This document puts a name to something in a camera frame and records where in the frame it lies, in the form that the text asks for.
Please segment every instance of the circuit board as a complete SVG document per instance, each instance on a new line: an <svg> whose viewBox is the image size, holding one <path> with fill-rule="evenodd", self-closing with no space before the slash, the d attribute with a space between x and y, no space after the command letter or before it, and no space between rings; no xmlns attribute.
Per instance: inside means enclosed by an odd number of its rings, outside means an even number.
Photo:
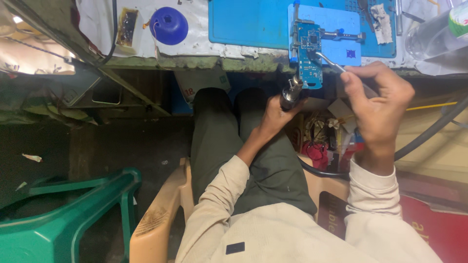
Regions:
<svg viewBox="0 0 468 263"><path fill-rule="evenodd" d="M317 24L298 23L298 63L299 78L304 82L302 88L318 89L322 87L322 60L311 56L313 51L322 51L320 26Z"/></svg>

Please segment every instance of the dark floor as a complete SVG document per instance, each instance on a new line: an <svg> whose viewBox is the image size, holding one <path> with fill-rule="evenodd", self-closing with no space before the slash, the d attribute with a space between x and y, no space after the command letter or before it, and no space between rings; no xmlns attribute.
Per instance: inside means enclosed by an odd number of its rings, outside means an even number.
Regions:
<svg viewBox="0 0 468 263"><path fill-rule="evenodd" d="M71 132L55 121L0 126L0 136L8 138L0 147L0 200L14 194L23 181L31 183L46 175L69 174L73 179L87 179L136 167L142 174L142 185L135 193L140 220L163 183L178 167L180 158L189 155L192 133L191 117L112 120L107 125ZM44 162L28 160L21 153L39 155ZM23 208L10 218L41 213L63 204L54 200L32 200L26 205L29 209ZM41 201L48 205L39 210L37 204ZM80 262L120 262L124 251L120 224L120 207L116 205L84 233ZM184 228L180 209L170 233L169 259L176 257Z"/></svg>

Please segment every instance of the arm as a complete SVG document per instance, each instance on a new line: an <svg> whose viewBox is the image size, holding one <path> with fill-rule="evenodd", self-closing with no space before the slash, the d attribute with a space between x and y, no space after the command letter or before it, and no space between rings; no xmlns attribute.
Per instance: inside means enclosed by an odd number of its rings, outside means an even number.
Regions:
<svg viewBox="0 0 468 263"><path fill-rule="evenodd" d="M208 261L229 228L228 220L234 212L237 198L245 190L249 166L257 152L300 111L303 104L283 112L279 96L268 100L260 125L251 132L239 152L219 169L218 175L206 187L194 207L185 227L176 263Z"/></svg>
<svg viewBox="0 0 468 263"><path fill-rule="evenodd" d="M412 86L381 62L341 74L365 147L351 160L346 241L379 262L441 262L401 217L395 140ZM381 97L367 99L360 78L374 78Z"/></svg>

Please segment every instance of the light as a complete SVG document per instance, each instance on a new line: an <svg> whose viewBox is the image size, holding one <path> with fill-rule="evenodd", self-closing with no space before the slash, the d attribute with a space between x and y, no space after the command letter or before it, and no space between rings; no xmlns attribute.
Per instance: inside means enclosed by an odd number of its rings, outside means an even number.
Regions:
<svg viewBox="0 0 468 263"><path fill-rule="evenodd" d="M14 17L13 17L13 20L14 20L14 22L17 23L17 24L23 22L23 19L21 19L19 16L14 16Z"/></svg>

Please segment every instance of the green plastic stool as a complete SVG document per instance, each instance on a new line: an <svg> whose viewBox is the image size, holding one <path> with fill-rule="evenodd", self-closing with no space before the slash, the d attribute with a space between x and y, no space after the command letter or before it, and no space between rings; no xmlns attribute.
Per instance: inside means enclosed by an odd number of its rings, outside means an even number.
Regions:
<svg viewBox="0 0 468 263"><path fill-rule="evenodd" d="M0 223L0 261L3 263L77 263L83 233L113 205L120 203L128 261L130 238L135 230L133 193L141 173L125 168L88 181L38 183L27 196L91 188L74 201L51 212Z"/></svg>

